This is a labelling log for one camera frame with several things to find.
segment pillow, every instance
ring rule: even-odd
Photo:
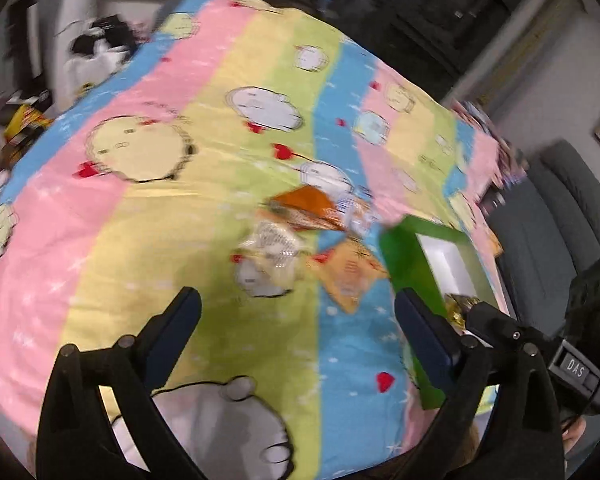
[[[554,217],[576,272],[589,269],[600,259],[600,244],[578,203],[540,160],[531,162],[527,175]]]
[[[600,183],[584,160],[566,140],[542,151],[540,159],[569,190],[600,242]]]

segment plastic wrapper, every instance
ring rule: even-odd
[[[53,121],[29,105],[22,105],[4,131],[6,144],[2,158],[8,168],[13,168],[48,129]]]
[[[251,258],[236,255],[235,263],[235,281],[251,297],[278,298],[290,291],[274,285],[269,275],[262,272]]]
[[[371,226],[378,219],[371,204],[353,194],[341,197],[337,209],[342,215],[345,229],[357,238],[367,236]]]
[[[243,255],[269,277],[271,285],[285,291],[293,288],[302,248],[302,240],[289,224],[263,213],[256,215],[251,235],[239,246]]]

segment green box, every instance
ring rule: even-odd
[[[463,232],[407,216],[381,235],[380,250],[394,291],[411,287],[435,314],[446,317],[446,292],[497,304],[474,246]],[[425,410],[440,407],[444,393],[432,386],[417,359],[413,361],[422,407]]]

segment black device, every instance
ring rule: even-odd
[[[564,337],[600,368],[600,260],[571,282]]]
[[[600,277],[597,265],[574,280],[572,294],[583,297],[582,284]],[[567,333],[576,320],[588,320],[576,345],[600,339],[596,298],[587,299],[588,308],[573,301],[567,312]],[[109,349],[61,348],[40,417],[38,480],[206,479],[150,397],[164,386],[201,314],[199,294],[183,288],[137,337],[124,335]],[[395,315],[431,383],[446,395],[395,480],[564,478],[561,425],[581,413],[600,413],[600,360],[593,362],[561,336],[548,337],[487,303],[463,313],[472,335],[456,333],[412,289],[396,295]],[[489,384],[500,386],[477,457],[450,470]],[[99,386],[113,389],[148,472],[126,462]]]

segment snack bag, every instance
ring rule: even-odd
[[[376,280],[388,278],[382,263],[362,243],[347,238],[307,260],[322,286],[344,312],[355,314]]]
[[[4,131],[2,158],[7,167],[13,168],[52,123],[35,108],[22,105]]]
[[[342,215],[317,187],[302,186],[269,199],[270,211],[296,229],[344,231]]]
[[[239,248],[256,267],[266,273],[271,284],[291,290],[296,279],[296,263],[304,247],[289,224],[267,214],[257,214],[251,235]]]

